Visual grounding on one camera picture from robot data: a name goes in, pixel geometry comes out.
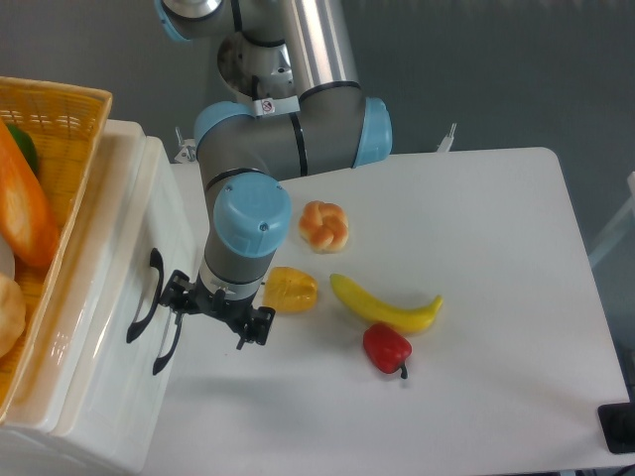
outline gray wall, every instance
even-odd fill
[[[560,157],[589,243],[635,170],[632,1],[344,0],[362,86],[383,98],[394,152],[544,146]],[[174,44],[152,0],[0,0],[0,74],[108,89],[111,117],[177,150],[205,105],[230,96],[220,39]],[[618,340],[635,348],[635,233],[596,270]]]

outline cable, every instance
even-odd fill
[[[635,464],[631,464],[629,466],[624,466],[622,469],[620,469],[618,472],[616,472],[613,476],[624,476],[626,473],[628,473],[633,468],[635,468]]]

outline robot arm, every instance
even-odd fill
[[[228,35],[218,63],[239,101],[196,118],[210,232],[195,283],[175,271],[160,304],[178,325],[204,313],[225,321],[239,348],[262,345],[275,310],[251,304],[291,219],[279,181],[383,160],[390,117],[362,94],[338,0],[157,0],[157,8],[173,38]]]

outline black drawer handle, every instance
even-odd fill
[[[155,295],[152,297],[152,304],[150,305],[150,310],[148,310],[148,315],[146,315],[143,319],[137,320],[130,324],[128,327],[128,333],[126,334],[126,342],[131,343],[134,342],[152,320],[157,311],[157,305],[159,305],[159,298],[161,297],[161,290],[163,289],[163,279],[164,279],[164,271],[163,271],[163,257],[157,248],[153,248],[150,252],[150,267],[155,268],[159,272],[159,281],[157,282],[157,287],[155,289]]]
[[[170,350],[166,355],[159,356],[155,359],[155,363],[152,366],[152,375],[157,375],[163,369],[166,368],[172,356],[175,355],[175,350],[177,350],[177,344],[179,343],[179,337],[181,337],[181,325],[183,324],[183,314],[181,312],[177,312],[175,318],[175,324],[177,325],[177,330],[175,331],[175,339],[172,341],[172,345],[170,346]]]

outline yellow bell pepper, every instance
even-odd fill
[[[318,282],[295,268],[273,268],[265,283],[263,304],[277,312],[302,312],[316,305]]]

